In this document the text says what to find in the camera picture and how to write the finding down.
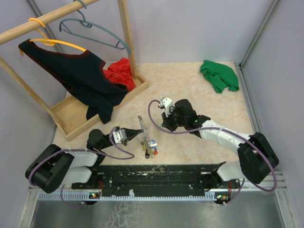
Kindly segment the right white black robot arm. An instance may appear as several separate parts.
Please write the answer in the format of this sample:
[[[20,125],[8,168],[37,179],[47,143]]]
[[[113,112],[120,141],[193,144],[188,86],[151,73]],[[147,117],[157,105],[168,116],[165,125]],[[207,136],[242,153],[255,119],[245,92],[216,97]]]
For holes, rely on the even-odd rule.
[[[225,187],[232,179],[246,178],[254,184],[262,180],[279,164],[279,159],[266,137],[259,132],[252,135],[226,128],[205,115],[198,115],[187,99],[173,102],[164,97],[159,107],[162,126],[171,132],[183,127],[187,132],[210,140],[238,155],[238,161],[226,162],[212,176],[213,184]]]

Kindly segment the bunch of tagged keys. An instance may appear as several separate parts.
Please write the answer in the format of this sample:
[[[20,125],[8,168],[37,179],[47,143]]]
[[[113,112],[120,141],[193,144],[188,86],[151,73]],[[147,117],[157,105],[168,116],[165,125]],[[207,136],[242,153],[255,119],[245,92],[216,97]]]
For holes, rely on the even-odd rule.
[[[155,140],[144,140],[141,142],[142,145],[142,149],[145,152],[145,158],[146,159],[153,159],[156,155],[158,155],[158,151],[157,151],[157,143]]]

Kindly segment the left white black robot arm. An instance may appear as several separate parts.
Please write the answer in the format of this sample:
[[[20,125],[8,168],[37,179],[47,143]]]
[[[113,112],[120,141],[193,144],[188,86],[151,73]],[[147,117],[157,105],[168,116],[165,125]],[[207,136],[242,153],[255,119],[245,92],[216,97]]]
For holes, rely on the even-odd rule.
[[[45,193],[52,193],[61,185],[82,183],[92,189],[98,185],[99,177],[92,167],[101,164],[104,158],[130,160],[131,152],[118,147],[127,145],[143,129],[114,127],[109,134],[93,129],[88,135],[85,149],[62,149],[50,144],[28,167],[25,177],[30,185],[37,186]]]

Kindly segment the large keyring with blue handle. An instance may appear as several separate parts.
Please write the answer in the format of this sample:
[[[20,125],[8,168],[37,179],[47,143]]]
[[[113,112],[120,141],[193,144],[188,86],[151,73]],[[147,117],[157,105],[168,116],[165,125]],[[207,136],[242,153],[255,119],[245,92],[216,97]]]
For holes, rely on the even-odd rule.
[[[144,141],[146,143],[149,143],[150,142],[150,138],[148,136],[148,132],[147,132],[147,126],[144,122],[144,119],[142,118],[142,116],[137,116],[138,117],[138,120],[139,120],[139,123],[140,123],[140,126],[141,126],[141,129],[143,130],[143,137],[144,137]]]

